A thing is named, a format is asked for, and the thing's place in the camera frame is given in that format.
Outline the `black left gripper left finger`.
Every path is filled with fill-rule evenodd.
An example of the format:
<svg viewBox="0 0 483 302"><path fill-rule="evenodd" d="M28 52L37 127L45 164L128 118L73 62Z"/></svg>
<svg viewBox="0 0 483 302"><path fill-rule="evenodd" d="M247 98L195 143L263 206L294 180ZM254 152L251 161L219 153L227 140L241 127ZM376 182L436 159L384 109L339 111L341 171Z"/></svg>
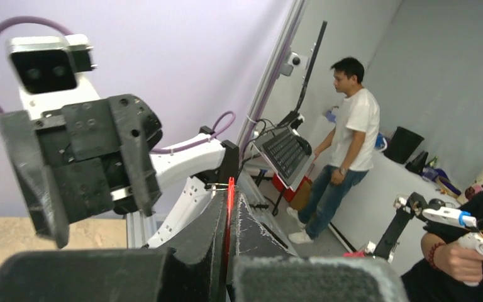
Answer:
<svg viewBox="0 0 483 302"><path fill-rule="evenodd" d="M13 255L0 266L0 301L224 301L226 198L156 249Z"/></svg>

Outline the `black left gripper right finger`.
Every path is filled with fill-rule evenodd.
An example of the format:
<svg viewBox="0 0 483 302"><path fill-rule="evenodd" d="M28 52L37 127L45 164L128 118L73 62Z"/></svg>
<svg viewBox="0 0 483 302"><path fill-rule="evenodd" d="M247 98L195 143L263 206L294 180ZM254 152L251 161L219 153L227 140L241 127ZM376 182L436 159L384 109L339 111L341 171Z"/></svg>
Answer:
<svg viewBox="0 0 483 302"><path fill-rule="evenodd" d="M235 192L226 283L235 301L407 301L389 264L371 257L288 253Z"/></svg>

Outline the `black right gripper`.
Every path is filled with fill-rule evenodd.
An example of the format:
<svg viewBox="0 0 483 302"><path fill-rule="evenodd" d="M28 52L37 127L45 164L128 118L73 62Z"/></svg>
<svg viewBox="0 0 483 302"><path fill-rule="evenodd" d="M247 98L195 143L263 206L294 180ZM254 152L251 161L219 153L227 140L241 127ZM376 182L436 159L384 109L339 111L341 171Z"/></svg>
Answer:
<svg viewBox="0 0 483 302"><path fill-rule="evenodd" d="M39 121L37 131L26 111L0 114L0 136L36 234L62 249L67 217L152 216L161 191L150 151L162 124L150 107L125 94L52 114L56 122Z"/></svg>

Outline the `red key tag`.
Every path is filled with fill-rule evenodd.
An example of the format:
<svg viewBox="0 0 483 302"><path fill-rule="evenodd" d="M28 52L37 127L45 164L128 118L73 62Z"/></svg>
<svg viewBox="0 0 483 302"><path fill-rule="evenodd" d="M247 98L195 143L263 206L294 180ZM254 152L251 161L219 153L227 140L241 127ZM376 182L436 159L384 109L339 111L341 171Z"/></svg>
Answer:
<svg viewBox="0 0 483 302"><path fill-rule="evenodd" d="M227 187L227 199L226 199L226 224L224 235L224 251L223 260L225 265L228 266L230 259L230 238L231 238L231 214L235 203L235 178L230 177Z"/></svg>

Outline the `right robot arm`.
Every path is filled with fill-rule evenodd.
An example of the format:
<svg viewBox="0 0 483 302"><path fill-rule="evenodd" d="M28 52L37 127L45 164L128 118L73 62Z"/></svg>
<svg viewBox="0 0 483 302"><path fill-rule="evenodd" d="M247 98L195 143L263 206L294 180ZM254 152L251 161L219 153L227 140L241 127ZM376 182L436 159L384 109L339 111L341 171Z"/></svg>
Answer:
<svg viewBox="0 0 483 302"><path fill-rule="evenodd" d="M0 135L36 234L58 248L75 222L107 211L151 216L170 185L199 173L224 181L238 168L238 148L213 132L188 149L154 151L162 125L132 94L67 104L35 120L25 110L3 113Z"/></svg>

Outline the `operator hand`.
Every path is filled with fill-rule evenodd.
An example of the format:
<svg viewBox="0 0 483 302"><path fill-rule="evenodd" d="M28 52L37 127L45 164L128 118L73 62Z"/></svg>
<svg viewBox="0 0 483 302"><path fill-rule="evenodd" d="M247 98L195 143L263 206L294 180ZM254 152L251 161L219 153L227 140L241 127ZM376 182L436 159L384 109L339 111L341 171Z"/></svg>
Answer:
<svg viewBox="0 0 483 302"><path fill-rule="evenodd" d="M458 243L438 247L432 261L439 270L457 281L480 283L483 280L483 255Z"/></svg>

